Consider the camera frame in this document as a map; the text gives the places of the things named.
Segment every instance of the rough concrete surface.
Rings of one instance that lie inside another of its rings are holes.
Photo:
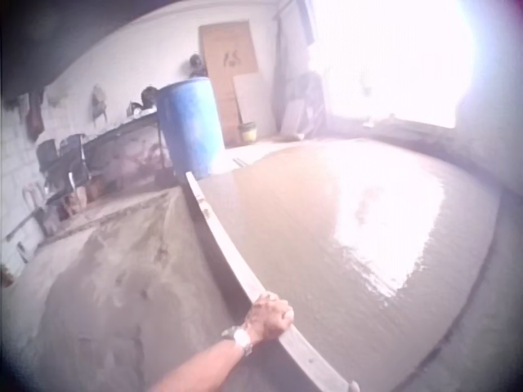
[[[451,327],[499,201],[457,167],[368,140],[288,149],[200,185],[305,338],[373,392],[402,383]]]
[[[43,390],[143,391],[235,321],[180,189],[44,247],[2,293],[2,343]],[[275,390],[256,359],[224,390]]]

